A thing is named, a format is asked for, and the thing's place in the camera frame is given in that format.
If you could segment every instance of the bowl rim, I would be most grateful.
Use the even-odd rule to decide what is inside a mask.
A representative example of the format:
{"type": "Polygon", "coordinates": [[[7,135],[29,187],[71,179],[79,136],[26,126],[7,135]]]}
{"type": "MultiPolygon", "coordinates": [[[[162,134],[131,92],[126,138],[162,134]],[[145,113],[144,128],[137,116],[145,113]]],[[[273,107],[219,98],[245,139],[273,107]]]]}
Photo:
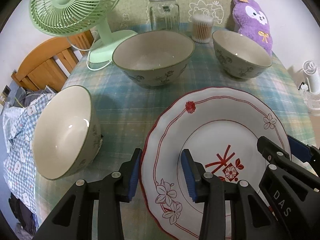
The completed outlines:
{"type": "MultiPolygon", "coordinates": [[[[72,85],[72,86],[69,86],[69,87],[66,87],[66,88],[62,89],[61,91],[66,90],[67,88],[70,88],[70,87],[81,87],[81,88],[83,88],[83,89],[88,93],[89,99],[90,99],[90,120],[91,120],[93,109],[92,109],[92,97],[91,97],[91,94],[90,94],[89,90],[88,90],[87,88],[85,88],[84,86],[72,85]]],[[[62,175],[60,175],[59,177],[57,177],[57,178],[55,178],[55,179],[49,179],[49,178],[47,178],[46,176],[42,175],[42,174],[38,171],[39,174],[40,174],[42,177],[44,177],[45,179],[47,179],[47,180],[52,180],[52,181],[53,181],[53,180],[57,180],[57,179],[61,179],[61,178],[65,177],[65,175],[71,170],[72,166],[75,164],[76,160],[78,159],[79,154],[80,154],[80,152],[81,152],[81,150],[82,150],[82,148],[83,148],[83,145],[84,145],[84,143],[85,143],[85,141],[86,141],[86,139],[87,139],[87,137],[88,137],[89,129],[90,129],[90,122],[89,122],[89,127],[88,127],[88,129],[87,129],[87,133],[86,133],[86,135],[85,135],[85,137],[84,137],[84,140],[83,140],[83,142],[82,142],[80,151],[78,152],[75,160],[73,161],[73,163],[71,164],[71,166],[67,169],[67,171],[66,171],[65,173],[63,173],[62,175]]]]}
{"type": "Polygon", "coordinates": [[[145,32],[145,33],[138,33],[137,35],[134,35],[134,36],[132,36],[132,37],[130,37],[130,38],[122,41],[122,42],[116,47],[116,49],[115,49],[114,52],[112,53],[112,62],[113,62],[113,64],[115,64],[118,68],[123,69],[123,70],[127,70],[127,71],[153,71],[153,70],[158,70],[158,69],[166,69],[166,68],[169,68],[169,67],[178,65],[178,64],[184,62],[185,60],[189,59],[189,58],[192,56],[192,54],[194,53],[194,51],[195,51],[196,45],[195,45],[194,41],[193,41],[190,37],[188,37],[187,35],[185,35],[184,33],[177,33],[177,34],[180,34],[180,35],[188,38],[188,39],[192,42],[192,45],[193,45],[193,49],[192,49],[192,52],[190,53],[190,55],[187,56],[184,60],[182,60],[182,61],[180,61],[180,62],[177,62],[177,63],[175,63],[175,64],[173,64],[173,65],[169,65],[169,66],[166,66],[166,67],[153,68],[153,69],[130,69],[130,68],[121,67],[121,66],[119,66],[119,65],[114,61],[114,58],[113,58],[113,57],[114,57],[114,54],[115,54],[117,48],[118,48],[122,43],[124,43],[124,42],[126,42],[127,40],[132,39],[133,37],[136,37],[136,36],[138,36],[138,35],[143,35],[143,34],[152,33],[152,32],[171,32],[171,33],[177,33],[177,32],[168,31],[168,30],[155,30],[155,31],[150,31],[150,32],[145,32]]]}
{"type": "Polygon", "coordinates": [[[226,32],[226,33],[227,33],[227,32],[232,32],[232,33],[236,33],[237,35],[239,35],[239,36],[241,36],[241,37],[244,37],[245,39],[248,39],[248,40],[250,40],[250,41],[253,41],[255,44],[257,44],[258,46],[260,46],[260,45],[259,45],[258,43],[256,43],[254,40],[248,38],[247,36],[245,36],[245,35],[243,35],[243,34],[239,34],[239,33],[237,33],[237,32],[233,32],[233,31],[229,31],[229,30],[216,30],[216,31],[214,31],[214,32],[212,33],[212,39],[213,39],[213,41],[215,41],[217,44],[219,44],[220,47],[222,47],[223,49],[225,49],[227,52],[229,52],[229,53],[232,54],[233,56],[237,57],[238,59],[242,60],[243,62],[247,62],[247,63],[249,63],[249,64],[251,64],[251,65],[254,65],[254,66],[257,66],[257,67],[262,67],[262,68],[269,68],[269,67],[272,66],[272,64],[273,64],[273,62],[272,62],[272,56],[270,56],[270,55],[265,51],[265,49],[264,49],[262,46],[260,46],[260,47],[263,48],[263,50],[265,51],[265,53],[270,56],[271,64],[270,64],[269,66],[261,66],[261,65],[252,63],[252,62],[250,62],[250,61],[248,61],[248,60],[245,60],[245,59],[243,59],[243,58],[240,58],[239,56],[231,53],[228,49],[226,49],[226,48],[223,47],[219,42],[217,42],[217,40],[213,37],[213,35],[214,35],[216,32],[226,32]]]}

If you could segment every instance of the plush toy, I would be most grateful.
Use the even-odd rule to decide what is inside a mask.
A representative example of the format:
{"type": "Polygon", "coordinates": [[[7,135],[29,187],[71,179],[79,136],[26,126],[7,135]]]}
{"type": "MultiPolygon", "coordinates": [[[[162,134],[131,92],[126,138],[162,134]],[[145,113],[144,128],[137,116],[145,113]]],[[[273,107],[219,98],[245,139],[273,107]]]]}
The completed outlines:
{"type": "Polygon", "coordinates": [[[267,17],[254,0],[233,0],[233,19],[238,33],[247,36],[272,55],[272,37],[267,17]]]}

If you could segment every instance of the table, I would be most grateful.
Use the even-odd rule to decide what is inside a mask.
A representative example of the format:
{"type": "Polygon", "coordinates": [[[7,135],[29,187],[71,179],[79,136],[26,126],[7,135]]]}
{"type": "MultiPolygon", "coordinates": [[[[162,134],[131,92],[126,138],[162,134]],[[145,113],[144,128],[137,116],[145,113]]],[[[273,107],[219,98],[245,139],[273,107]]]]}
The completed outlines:
{"type": "MultiPolygon", "coordinates": [[[[90,71],[85,57],[78,63],[64,87],[82,85],[90,91],[101,123],[103,145],[93,163],[73,176],[48,181],[37,174],[35,192],[40,223],[78,179],[87,182],[103,179],[130,160],[136,147],[143,148],[147,133],[157,117],[189,91],[208,86],[228,86],[247,91],[274,111],[287,134],[305,144],[315,145],[307,108],[276,55],[273,55],[273,66],[262,75],[240,80],[220,69],[212,47],[212,43],[196,43],[195,52],[182,75],[169,85],[153,89],[140,87],[114,65],[101,71],[90,71]]],[[[140,186],[130,204],[121,204],[121,212],[126,240],[171,239],[158,228],[148,213],[140,186]]],[[[97,239],[96,228],[93,229],[92,239],[97,239]]]]}

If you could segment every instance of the plate with red rim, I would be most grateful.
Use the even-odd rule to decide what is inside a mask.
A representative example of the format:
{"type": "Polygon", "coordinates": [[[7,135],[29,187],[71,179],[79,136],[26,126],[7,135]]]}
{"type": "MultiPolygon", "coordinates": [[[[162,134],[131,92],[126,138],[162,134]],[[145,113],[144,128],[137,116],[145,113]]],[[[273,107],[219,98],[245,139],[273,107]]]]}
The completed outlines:
{"type": "MultiPolygon", "coordinates": [[[[257,151],[260,136],[291,156],[279,119],[247,92],[210,87],[174,102],[149,132],[140,165],[145,202],[158,226],[175,239],[199,238],[204,205],[189,197],[180,161],[183,149],[189,149],[195,162],[221,180],[247,180],[267,204],[259,189],[268,164],[257,151]]],[[[230,238],[230,204],[226,202],[226,239],[230,238]]]]}

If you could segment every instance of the tablecloth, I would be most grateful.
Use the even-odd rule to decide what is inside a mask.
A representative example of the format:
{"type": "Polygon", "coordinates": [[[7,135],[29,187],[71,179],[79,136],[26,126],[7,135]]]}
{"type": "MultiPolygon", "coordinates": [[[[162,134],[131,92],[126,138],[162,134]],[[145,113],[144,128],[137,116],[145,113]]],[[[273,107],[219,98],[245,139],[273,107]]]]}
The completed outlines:
{"type": "MultiPolygon", "coordinates": [[[[39,222],[44,221],[60,198],[78,179],[87,182],[103,179],[130,160],[136,147],[143,148],[147,133],[157,117],[178,97],[208,86],[228,86],[247,91],[267,104],[282,122],[287,134],[315,145],[314,132],[297,87],[273,54],[273,66],[250,80],[230,77],[221,70],[213,44],[196,43],[188,67],[173,83],[147,89],[131,81],[115,65],[90,71],[85,57],[71,73],[64,87],[82,85],[91,95],[104,136],[101,150],[85,170],[57,181],[36,176],[36,205],[39,222]]],[[[121,204],[126,240],[171,239],[148,213],[140,186],[132,202],[121,204]]],[[[94,215],[92,239],[97,238],[94,215]]]]}

